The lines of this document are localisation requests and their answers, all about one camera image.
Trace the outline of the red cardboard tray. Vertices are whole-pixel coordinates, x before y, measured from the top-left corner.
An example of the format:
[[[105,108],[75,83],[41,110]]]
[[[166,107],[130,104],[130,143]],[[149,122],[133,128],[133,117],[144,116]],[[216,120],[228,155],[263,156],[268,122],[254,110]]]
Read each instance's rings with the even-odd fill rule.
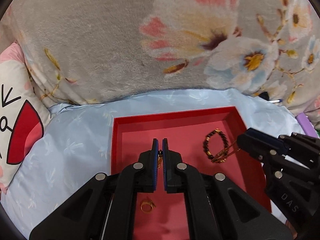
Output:
[[[201,173],[224,173],[265,209],[271,202],[265,194],[265,178],[259,161],[239,151],[222,164],[212,163],[203,151],[205,136],[221,130],[234,142],[246,126],[235,107],[183,111],[115,118],[112,133],[111,172],[119,173],[152,147],[154,139],[168,140],[170,150]],[[163,171],[158,170],[154,193],[137,196],[134,239],[188,239],[189,231],[183,194],[164,190]]]

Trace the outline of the grey floral blanket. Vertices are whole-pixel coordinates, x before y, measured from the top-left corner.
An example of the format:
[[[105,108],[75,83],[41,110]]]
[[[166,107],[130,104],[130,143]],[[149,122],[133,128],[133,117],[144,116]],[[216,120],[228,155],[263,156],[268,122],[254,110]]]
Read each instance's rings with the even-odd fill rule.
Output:
[[[1,0],[46,105],[234,88],[319,126],[319,0]]]

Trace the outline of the white cartoon face pillow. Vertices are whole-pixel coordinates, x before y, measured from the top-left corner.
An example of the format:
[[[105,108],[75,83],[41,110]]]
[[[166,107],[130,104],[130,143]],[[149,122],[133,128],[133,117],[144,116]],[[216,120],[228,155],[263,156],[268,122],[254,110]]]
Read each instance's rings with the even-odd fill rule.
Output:
[[[50,120],[34,93],[22,49],[14,42],[1,53],[1,193],[7,192]]]

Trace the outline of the light blue patterned sheet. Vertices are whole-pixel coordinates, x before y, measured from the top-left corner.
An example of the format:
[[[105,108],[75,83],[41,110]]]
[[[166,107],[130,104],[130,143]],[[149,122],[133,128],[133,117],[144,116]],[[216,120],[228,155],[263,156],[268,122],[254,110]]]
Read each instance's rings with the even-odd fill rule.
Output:
[[[1,204],[15,228],[29,237],[37,224],[98,172],[111,172],[111,137],[116,117],[234,106],[246,127],[272,136],[302,133],[283,106],[237,90],[163,90],[102,105],[50,108],[54,116],[35,143]]]

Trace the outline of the purple object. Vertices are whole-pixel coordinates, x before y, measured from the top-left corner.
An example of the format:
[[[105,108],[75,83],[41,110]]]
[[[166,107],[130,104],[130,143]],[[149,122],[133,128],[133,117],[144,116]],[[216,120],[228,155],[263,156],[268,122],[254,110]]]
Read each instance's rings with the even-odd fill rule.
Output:
[[[296,119],[306,135],[313,138],[319,138],[317,131],[304,113],[297,115]]]

